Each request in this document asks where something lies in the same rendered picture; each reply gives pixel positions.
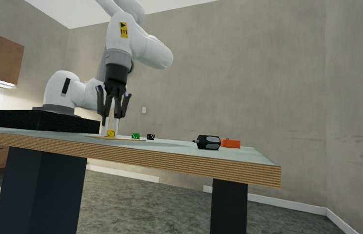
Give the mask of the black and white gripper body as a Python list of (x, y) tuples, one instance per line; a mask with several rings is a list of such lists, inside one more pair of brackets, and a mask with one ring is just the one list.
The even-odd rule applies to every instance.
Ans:
[(118, 98), (119, 88), (122, 88), (122, 95), (126, 92), (128, 70), (116, 65), (108, 65), (105, 74), (105, 91), (111, 93), (112, 86), (116, 86), (114, 97)]

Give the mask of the green die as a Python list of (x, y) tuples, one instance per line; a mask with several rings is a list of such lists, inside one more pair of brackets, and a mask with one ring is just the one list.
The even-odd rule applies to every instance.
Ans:
[(140, 139), (140, 134), (139, 133), (132, 133), (132, 137), (134, 139)]

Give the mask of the black die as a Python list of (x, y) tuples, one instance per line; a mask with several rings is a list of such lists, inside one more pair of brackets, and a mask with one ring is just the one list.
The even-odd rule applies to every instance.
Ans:
[(148, 140), (154, 140), (155, 135), (152, 134), (147, 134), (147, 139)]

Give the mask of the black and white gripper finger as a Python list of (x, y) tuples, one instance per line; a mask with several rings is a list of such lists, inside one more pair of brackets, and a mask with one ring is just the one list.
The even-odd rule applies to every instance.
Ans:
[(115, 106), (114, 106), (114, 119), (112, 130), (114, 130), (114, 137), (117, 137), (119, 120), (122, 117), (125, 117), (127, 106), (129, 103), (129, 99), (131, 98), (132, 94), (129, 94), (127, 91), (124, 93), (124, 98), (121, 105), (122, 100), (122, 88), (119, 88), (118, 98), (114, 98)]
[(106, 94), (106, 100), (104, 105), (104, 88), (105, 85), (95, 86), (97, 91), (97, 113), (102, 116), (102, 128), (101, 136), (107, 136), (108, 122), (109, 122), (109, 112), (112, 104), (112, 99), (114, 98), (116, 86), (112, 86), (110, 95)]

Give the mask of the yellow die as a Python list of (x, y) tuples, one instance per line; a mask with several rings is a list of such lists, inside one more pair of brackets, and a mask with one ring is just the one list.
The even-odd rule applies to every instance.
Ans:
[(107, 136), (106, 137), (114, 137), (114, 130), (107, 130)]

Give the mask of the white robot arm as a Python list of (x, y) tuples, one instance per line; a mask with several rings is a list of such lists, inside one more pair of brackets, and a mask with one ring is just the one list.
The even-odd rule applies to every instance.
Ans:
[(161, 70), (172, 64), (173, 54), (169, 48), (139, 26), (144, 21), (145, 11), (137, 0), (95, 1), (111, 17), (95, 78), (85, 85), (74, 73), (57, 71), (46, 85), (43, 106), (31, 106), (30, 110), (81, 117), (74, 114), (75, 107), (97, 111), (95, 86), (103, 85), (106, 66), (121, 66), (130, 71), (132, 59)]

